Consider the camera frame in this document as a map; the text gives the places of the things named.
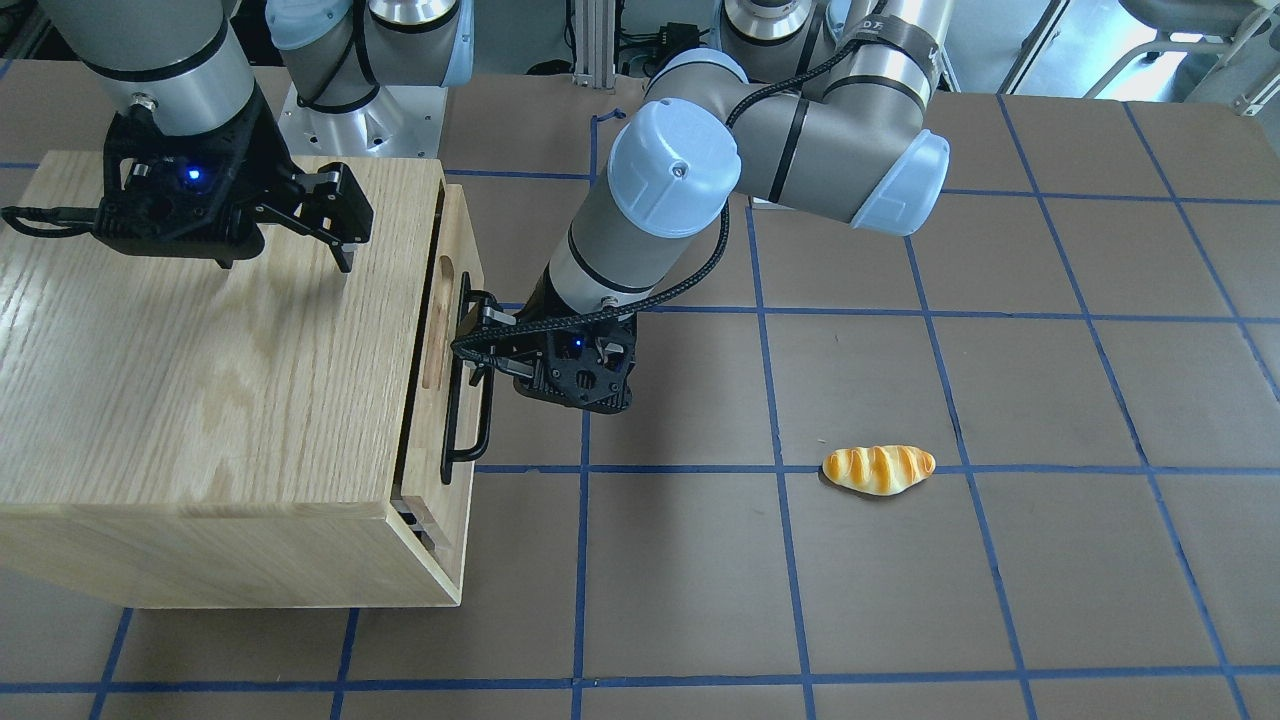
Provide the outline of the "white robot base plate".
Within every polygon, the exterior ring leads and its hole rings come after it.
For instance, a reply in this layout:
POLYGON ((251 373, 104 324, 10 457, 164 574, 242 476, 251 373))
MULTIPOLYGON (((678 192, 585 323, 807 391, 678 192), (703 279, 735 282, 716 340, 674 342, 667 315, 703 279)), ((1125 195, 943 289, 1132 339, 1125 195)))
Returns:
POLYGON ((785 201, 785 193, 780 193, 777 197, 772 193, 751 193, 748 191, 744 191, 742 193, 754 208, 764 208, 765 210, 778 211, 799 211, 797 206, 785 201))

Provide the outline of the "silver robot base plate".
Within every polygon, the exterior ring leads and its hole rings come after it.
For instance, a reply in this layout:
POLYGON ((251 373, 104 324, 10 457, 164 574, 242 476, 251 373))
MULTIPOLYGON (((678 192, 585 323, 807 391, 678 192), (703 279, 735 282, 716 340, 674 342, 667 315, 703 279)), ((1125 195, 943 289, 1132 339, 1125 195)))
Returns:
POLYGON ((390 86, 364 108, 329 114, 298 106, 292 87, 278 126, 294 155, 435 159, 449 95, 444 87, 390 86))

